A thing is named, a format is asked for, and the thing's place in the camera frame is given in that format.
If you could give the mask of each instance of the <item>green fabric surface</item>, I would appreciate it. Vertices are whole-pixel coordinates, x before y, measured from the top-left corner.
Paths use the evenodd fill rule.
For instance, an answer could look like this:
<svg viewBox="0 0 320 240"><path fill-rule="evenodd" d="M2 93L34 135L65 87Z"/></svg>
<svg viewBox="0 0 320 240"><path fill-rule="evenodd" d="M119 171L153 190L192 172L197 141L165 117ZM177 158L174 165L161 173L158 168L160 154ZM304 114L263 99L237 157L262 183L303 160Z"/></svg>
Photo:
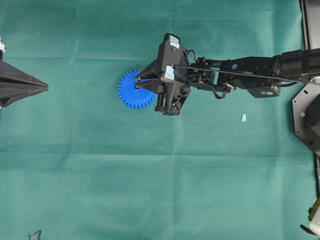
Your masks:
<svg viewBox="0 0 320 240"><path fill-rule="evenodd" d="M198 56L303 48L298 0L0 0L3 60L49 92L0 110L0 236L42 240L301 240L312 153L291 99L192 89L181 115L128 109L127 71L165 33ZM241 122L242 114L247 122Z"/></svg>

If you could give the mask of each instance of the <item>white label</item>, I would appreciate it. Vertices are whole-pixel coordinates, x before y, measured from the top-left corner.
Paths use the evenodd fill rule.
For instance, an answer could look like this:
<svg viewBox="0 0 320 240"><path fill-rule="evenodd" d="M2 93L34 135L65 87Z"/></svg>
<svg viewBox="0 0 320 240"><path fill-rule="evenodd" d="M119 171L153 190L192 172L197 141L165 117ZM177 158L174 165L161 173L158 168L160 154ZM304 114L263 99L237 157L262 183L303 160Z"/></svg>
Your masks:
<svg viewBox="0 0 320 240"><path fill-rule="evenodd" d="M170 35L170 45L174 46L175 48L179 49L179 39L176 38L175 36Z"/></svg>
<svg viewBox="0 0 320 240"><path fill-rule="evenodd" d="M166 66L164 77L166 79L174 80L175 79L175 70L171 66Z"/></svg>
<svg viewBox="0 0 320 240"><path fill-rule="evenodd" d="M1 37L0 37L0 51L2 51L3 53L6 52L6 46L1 42Z"/></svg>

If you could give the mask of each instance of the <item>small paper scrap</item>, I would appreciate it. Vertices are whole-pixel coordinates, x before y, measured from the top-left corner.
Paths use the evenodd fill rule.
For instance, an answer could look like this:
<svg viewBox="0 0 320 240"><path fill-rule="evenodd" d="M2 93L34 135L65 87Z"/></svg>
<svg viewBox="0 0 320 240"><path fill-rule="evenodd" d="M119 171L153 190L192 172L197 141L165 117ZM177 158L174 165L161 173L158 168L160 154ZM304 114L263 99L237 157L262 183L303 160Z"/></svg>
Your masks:
<svg viewBox="0 0 320 240"><path fill-rule="evenodd" d="M241 122L246 122L247 121L247 114L242 114Z"/></svg>

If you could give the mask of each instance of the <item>gear teeth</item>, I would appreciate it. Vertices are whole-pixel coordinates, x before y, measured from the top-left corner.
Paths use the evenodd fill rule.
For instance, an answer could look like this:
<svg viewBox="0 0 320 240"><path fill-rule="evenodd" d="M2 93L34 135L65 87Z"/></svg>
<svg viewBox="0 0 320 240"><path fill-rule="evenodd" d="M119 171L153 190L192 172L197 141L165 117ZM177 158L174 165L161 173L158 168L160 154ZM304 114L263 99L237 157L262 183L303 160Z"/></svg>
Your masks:
<svg viewBox="0 0 320 240"><path fill-rule="evenodd" d="M131 90L130 90L130 88L128 88L128 85L123 86L123 83L125 81L126 81L126 83L127 83L127 81L130 81L129 83L132 84L132 82L131 82L131 81L133 81L133 74L132 73L138 74L140 72L141 71L139 69L134 69L134 70L128 71L125 75L123 75L121 77L121 79L119 80L118 85L117 85L117 91L118 91L118 95L119 95L121 101L125 105L127 105L128 108L134 109L134 110L147 108L150 104L152 104L152 102L156 98L156 94L153 92L150 92L149 96L147 96L145 99L142 99L141 101L139 100L139 97L138 97L138 99L135 99L133 101L126 97L127 93L130 96Z"/></svg>

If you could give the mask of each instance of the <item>sticker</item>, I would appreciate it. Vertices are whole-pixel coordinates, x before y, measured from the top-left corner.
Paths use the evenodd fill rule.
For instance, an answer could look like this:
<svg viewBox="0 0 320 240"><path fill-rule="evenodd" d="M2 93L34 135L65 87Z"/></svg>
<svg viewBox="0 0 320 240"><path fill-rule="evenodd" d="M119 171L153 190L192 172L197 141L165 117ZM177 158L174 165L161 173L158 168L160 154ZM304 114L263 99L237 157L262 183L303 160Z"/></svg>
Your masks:
<svg viewBox="0 0 320 240"><path fill-rule="evenodd" d="M166 79L174 80L175 79L175 70L171 66L166 66L164 77Z"/></svg>
<svg viewBox="0 0 320 240"><path fill-rule="evenodd" d="M174 46L175 48L179 49L179 39L176 38L175 36L170 35L170 45Z"/></svg>
<svg viewBox="0 0 320 240"><path fill-rule="evenodd" d="M247 114L242 114L241 122L246 122L247 121Z"/></svg>

